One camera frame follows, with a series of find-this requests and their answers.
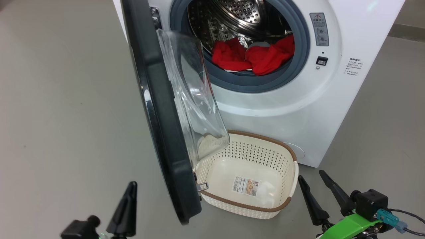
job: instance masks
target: perforated basket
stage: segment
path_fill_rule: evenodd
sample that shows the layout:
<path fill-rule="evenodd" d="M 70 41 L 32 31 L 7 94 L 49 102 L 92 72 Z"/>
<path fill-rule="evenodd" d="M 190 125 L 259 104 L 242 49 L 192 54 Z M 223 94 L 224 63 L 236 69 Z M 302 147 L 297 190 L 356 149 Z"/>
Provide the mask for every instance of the perforated basket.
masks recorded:
<path fill-rule="evenodd" d="M 270 219 L 291 201 L 297 185 L 294 151 L 277 140 L 229 131 L 230 144 L 196 167 L 198 182 L 208 182 L 202 198 L 226 211 Z"/>

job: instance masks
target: sticker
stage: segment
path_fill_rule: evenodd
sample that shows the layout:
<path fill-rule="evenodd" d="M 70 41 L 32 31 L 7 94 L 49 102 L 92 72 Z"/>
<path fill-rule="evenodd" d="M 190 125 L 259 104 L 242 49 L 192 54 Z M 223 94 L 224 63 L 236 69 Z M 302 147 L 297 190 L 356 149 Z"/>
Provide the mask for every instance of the sticker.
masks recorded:
<path fill-rule="evenodd" d="M 232 191 L 242 194 L 248 194 L 251 196 L 257 195 L 258 181 L 247 179 L 243 177 L 235 177 L 233 182 Z"/>
<path fill-rule="evenodd" d="M 344 69 L 344 74 L 356 77 L 359 74 L 362 67 L 363 67 L 363 63 L 361 62 L 360 59 L 350 57 Z"/>
<path fill-rule="evenodd" d="M 322 12 L 310 13 L 313 23 L 316 46 L 329 46 L 328 25 L 326 24 L 325 14 Z"/>

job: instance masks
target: stainless steel drum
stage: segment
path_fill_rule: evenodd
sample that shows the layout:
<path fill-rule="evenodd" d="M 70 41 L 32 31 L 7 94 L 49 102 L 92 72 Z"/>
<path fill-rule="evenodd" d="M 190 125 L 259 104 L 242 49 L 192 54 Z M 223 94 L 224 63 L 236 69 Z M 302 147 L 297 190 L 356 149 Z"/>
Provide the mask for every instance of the stainless steel drum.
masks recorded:
<path fill-rule="evenodd" d="M 194 0 L 187 14 L 193 33 L 209 53 L 216 41 L 237 37 L 248 48 L 257 41 L 276 43 L 292 33 L 283 16 L 263 0 Z"/>

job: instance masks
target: open door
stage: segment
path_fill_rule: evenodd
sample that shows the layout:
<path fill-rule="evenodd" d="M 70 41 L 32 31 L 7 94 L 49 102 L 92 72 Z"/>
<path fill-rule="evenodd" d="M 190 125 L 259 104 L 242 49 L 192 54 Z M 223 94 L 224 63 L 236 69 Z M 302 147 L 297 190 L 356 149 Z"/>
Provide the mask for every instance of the open door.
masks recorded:
<path fill-rule="evenodd" d="M 177 216 L 187 224 L 201 212 L 198 192 L 206 189 L 197 185 L 193 169 L 201 158 L 226 147 L 229 135 L 200 42 L 157 33 L 147 0 L 122 0 L 122 11 L 159 164 Z M 163 52 L 168 53 L 166 61 Z"/>

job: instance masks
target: front-loading washing machine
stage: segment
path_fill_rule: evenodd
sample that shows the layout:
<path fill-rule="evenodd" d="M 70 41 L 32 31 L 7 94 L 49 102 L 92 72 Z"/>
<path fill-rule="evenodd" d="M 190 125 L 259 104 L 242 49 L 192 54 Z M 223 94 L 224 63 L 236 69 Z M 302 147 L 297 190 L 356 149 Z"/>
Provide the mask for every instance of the front-loading washing machine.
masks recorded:
<path fill-rule="evenodd" d="M 193 35 L 191 2 L 149 0 L 163 29 Z M 232 9 L 232 1 L 219 2 Z M 120 1 L 114 3 L 124 29 Z M 212 63 L 204 48 L 226 128 L 285 142 L 299 163 L 318 167 L 403 3 L 267 0 L 294 36 L 295 54 L 289 62 L 263 76 L 227 72 Z"/>

